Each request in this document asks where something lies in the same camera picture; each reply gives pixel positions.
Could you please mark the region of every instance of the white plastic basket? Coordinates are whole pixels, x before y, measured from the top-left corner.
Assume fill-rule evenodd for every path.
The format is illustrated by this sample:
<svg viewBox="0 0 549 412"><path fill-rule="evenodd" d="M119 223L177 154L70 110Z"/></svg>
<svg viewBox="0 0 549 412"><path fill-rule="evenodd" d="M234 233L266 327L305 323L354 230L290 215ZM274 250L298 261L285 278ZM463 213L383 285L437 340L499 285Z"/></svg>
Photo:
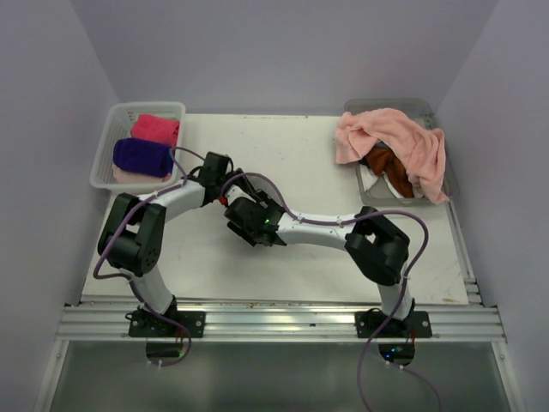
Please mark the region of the white plastic basket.
<svg viewBox="0 0 549 412"><path fill-rule="evenodd" d="M92 173L89 183L98 189L107 189L115 193L128 192L133 194L148 193L162 187L173 185L180 178L179 171L173 166L172 176L166 182L123 185L117 183L112 176L112 151L118 140L130 137L130 130L140 114L149 113L162 118L179 120L178 146L182 145L184 130L185 106L171 101L151 101L120 103L115 105L107 115L100 145L95 153ZM180 152L175 158L179 161Z"/></svg>

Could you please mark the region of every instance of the pink cloth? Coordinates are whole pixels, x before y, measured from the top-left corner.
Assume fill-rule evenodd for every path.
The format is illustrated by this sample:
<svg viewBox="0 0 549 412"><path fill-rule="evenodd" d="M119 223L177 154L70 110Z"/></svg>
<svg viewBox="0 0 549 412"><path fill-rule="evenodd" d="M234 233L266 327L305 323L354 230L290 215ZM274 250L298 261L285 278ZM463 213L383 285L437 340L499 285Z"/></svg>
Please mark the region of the pink cloth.
<svg viewBox="0 0 549 412"><path fill-rule="evenodd" d="M179 122L171 118L159 118L152 114L140 114L130 131L132 137L175 147L178 144Z"/></svg>
<svg viewBox="0 0 549 412"><path fill-rule="evenodd" d="M162 183L170 179L172 175L168 173L163 178L156 178L154 176L147 176L146 174L125 172L117 165L112 165L112 177L117 183L124 185L131 185L136 183Z"/></svg>
<svg viewBox="0 0 549 412"><path fill-rule="evenodd" d="M345 112L335 131L335 161L359 161L378 140L395 152L415 188L421 188L435 204L448 200L442 192L446 168L442 130L425 130L395 109L377 109L356 116Z"/></svg>

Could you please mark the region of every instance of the white wall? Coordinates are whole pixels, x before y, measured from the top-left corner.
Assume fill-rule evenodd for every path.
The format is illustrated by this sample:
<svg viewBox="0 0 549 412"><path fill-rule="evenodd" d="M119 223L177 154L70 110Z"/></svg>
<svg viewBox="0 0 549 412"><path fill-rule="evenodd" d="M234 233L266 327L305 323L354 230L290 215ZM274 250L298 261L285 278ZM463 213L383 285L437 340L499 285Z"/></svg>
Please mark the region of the white wall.
<svg viewBox="0 0 549 412"><path fill-rule="evenodd" d="M437 106L497 0L72 0L121 100L192 112Z"/></svg>
<svg viewBox="0 0 549 412"><path fill-rule="evenodd" d="M501 0L440 107L480 291L532 411L549 410L549 3Z"/></svg>
<svg viewBox="0 0 549 412"><path fill-rule="evenodd" d="M87 179L116 97L66 0L3 0L0 58L0 410L29 411L97 239Z"/></svg>

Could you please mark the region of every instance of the plastic basket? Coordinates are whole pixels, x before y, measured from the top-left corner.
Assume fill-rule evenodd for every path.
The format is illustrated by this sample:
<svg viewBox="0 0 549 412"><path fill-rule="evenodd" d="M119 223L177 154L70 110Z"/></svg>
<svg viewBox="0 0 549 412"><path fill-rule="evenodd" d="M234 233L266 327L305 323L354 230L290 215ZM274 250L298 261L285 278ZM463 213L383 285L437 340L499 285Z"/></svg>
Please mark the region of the plastic basket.
<svg viewBox="0 0 549 412"><path fill-rule="evenodd" d="M384 107L390 107L406 113L409 118L428 130L437 128L437 120L435 119L431 106L423 99L355 99L349 100L345 104L344 110L345 112L350 112L351 114L358 114L366 111L382 109ZM444 147L446 149L446 169L444 173L443 192L451 199L458 193L459 189L457 182L455 181L454 171L449 162L448 139L444 140ZM399 199L393 196L389 190L389 187L385 184L384 179L378 179L377 182L368 191L366 191L360 168L360 164L357 163L356 174L359 181L360 198L362 199L362 203L365 205L418 206L433 204L426 197Z"/></svg>
<svg viewBox="0 0 549 412"><path fill-rule="evenodd" d="M89 182L98 189L107 189L115 193L147 193L162 187L173 185L179 179L179 171L173 166L172 176L161 183L119 184L112 176L112 151L118 140L130 137L130 130L140 114L149 113L162 118L179 120L178 146L181 146L184 132L185 106L171 101L132 102L115 105L107 115L100 144L95 153L94 165ZM176 152L176 159L181 154Z"/></svg>

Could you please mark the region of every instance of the white tabletop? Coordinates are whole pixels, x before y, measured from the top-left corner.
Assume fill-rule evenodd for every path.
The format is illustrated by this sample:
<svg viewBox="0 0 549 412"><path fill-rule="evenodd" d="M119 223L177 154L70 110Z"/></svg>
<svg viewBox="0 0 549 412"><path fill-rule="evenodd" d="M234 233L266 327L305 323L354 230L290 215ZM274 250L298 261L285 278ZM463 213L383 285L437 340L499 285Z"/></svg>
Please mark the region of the white tabletop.
<svg viewBox="0 0 549 412"><path fill-rule="evenodd" d="M354 167L335 164L337 121L337 117L191 114L185 118L184 146L203 155L228 154L235 167L269 176L292 209L323 215L356 213L363 204ZM192 156L183 156L186 170L196 165ZM410 289L417 303L467 304L447 207L407 210L425 220L431 236L411 272ZM311 245L251 247L226 227L223 212L220 204L210 204L166 225L159 267L176 296L380 301L377 286L345 252ZM423 239L419 225L406 217L390 219L410 237L413 256ZM97 258L95 254L90 263L82 294L130 296L127 282L92 278ZM105 264L101 273L113 271Z"/></svg>

